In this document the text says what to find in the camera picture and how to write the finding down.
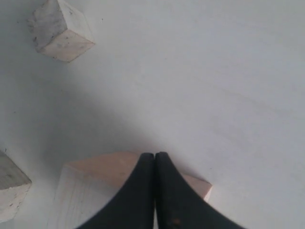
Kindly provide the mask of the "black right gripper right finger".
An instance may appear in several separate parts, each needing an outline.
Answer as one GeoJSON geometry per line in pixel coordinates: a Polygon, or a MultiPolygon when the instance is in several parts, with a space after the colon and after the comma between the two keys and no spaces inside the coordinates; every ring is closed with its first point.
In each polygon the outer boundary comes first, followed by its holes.
{"type": "Polygon", "coordinates": [[[241,229],[207,204],[184,180],[166,152],[155,155],[155,203],[160,229],[241,229]]]}

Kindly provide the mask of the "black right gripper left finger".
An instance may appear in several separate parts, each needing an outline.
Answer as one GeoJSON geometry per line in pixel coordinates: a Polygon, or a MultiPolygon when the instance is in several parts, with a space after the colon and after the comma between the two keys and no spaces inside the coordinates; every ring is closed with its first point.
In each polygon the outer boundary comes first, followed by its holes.
{"type": "Polygon", "coordinates": [[[142,153],[118,193],[80,229],[152,229],[154,154],[142,153]]]}

